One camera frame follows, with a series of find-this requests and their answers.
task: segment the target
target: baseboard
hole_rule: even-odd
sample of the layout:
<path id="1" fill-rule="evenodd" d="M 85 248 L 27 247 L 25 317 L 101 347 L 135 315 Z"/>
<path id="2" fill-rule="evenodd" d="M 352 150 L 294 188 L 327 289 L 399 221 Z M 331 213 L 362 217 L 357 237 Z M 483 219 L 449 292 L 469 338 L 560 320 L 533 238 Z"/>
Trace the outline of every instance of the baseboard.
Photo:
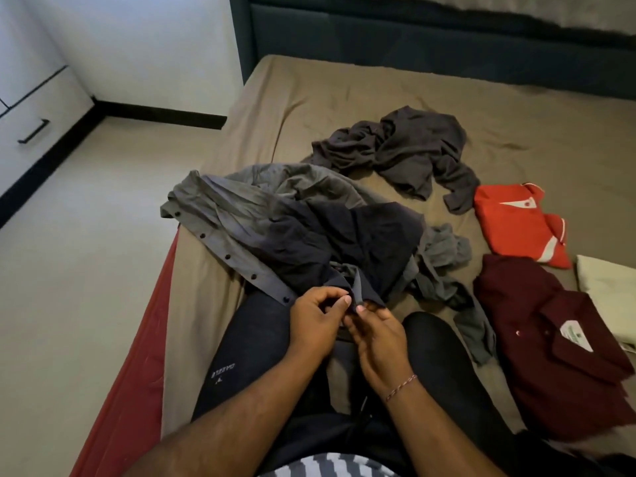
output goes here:
<path id="1" fill-rule="evenodd" d="M 0 228 L 102 120 L 104 113 L 94 105 L 7 192 L 0 195 Z"/>
<path id="2" fill-rule="evenodd" d="M 95 100 L 95 104 L 106 116 L 137 119 L 164 124 L 189 125 L 206 129 L 221 129 L 228 119 L 225 116 L 202 114 L 200 112 L 159 109 L 131 103 L 105 102 Z"/>

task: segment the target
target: brown bed sheet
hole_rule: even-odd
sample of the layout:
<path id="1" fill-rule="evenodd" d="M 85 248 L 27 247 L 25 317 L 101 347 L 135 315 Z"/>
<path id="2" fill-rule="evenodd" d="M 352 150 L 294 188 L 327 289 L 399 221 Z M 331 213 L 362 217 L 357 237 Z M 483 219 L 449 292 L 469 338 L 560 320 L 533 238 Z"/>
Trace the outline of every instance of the brown bed sheet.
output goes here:
<path id="1" fill-rule="evenodd" d="M 546 192 L 543 210 L 567 221 L 572 258 L 584 254 L 636 267 L 632 101 L 269 56 L 248 80 L 202 170 L 225 175 L 254 163 L 298 162 L 311 151 L 312 141 L 362 119 L 377 121 L 403 105 L 456 116 L 468 134 L 463 160 L 483 184 L 541 186 Z M 473 211 L 451 215 L 442 200 L 445 190 L 438 185 L 424 202 L 402 197 L 376 174 L 359 178 L 388 199 L 423 213 L 428 224 L 450 223 L 468 237 L 473 260 L 453 275 L 472 283 L 481 255 L 489 251 Z M 576 288 L 573 270 L 550 271 L 566 288 Z M 242 298 L 242 284 L 197 238 L 180 229 L 167 328 L 163 435 L 189 421 L 207 367 Z M 404 317 L 420 307 L 452 321 L 448 308 L 411 296 L 393 310 Z M 513 431 L 523 428 L 497 362 L 491 360 L 477 373 Z M 636 382 L 627 386 L 636 396 Z M 335 387 L 342 392 L 341 384 Z M 636 455 L 636 427 L 615 429 L 579 447 Z"/>

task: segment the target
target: floor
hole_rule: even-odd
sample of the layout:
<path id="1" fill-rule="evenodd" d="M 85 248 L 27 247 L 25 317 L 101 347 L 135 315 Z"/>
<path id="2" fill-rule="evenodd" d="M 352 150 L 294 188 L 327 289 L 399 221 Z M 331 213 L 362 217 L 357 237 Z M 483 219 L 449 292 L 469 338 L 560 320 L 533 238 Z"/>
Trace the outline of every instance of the floor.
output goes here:
<path id="1" fill-rule="evenodd" d="M 218 134 L 107 118 L 0 230 L 0 475 L 71 471 Z"/>

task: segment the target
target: gray and white striped shirt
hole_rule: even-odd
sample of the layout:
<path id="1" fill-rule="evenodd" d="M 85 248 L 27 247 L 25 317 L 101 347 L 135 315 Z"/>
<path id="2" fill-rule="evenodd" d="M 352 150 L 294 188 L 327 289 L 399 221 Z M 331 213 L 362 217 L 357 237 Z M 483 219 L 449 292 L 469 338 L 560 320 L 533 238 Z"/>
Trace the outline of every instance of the gray and white striped shirt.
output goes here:
<path id="1" fill-rule="evenodd" d="M 370 458 L 348 453 L 320 453 L 301 458 L 261 477 L 399 477 Z"/>

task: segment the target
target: drawer handle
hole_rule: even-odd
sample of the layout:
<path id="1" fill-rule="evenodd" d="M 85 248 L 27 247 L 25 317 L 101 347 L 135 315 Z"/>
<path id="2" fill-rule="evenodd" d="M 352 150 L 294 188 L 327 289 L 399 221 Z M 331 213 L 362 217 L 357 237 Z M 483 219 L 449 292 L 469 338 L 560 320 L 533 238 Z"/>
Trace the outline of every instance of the drawer handle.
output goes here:
<path id="1" fill-rule="evenodd" d="M 46 127 L 50 123 L 51 121 L 49 119 L 42 119 L 42 123 L 39 125 L 39 127 L 36 128 L 33 132 L 31 132 L 27 138 L 21 138 L 18 141 L 18 143 L 28 143 L 32 138 L 34 138 L 37 134 L 39 134 L 44 127 Z"/>

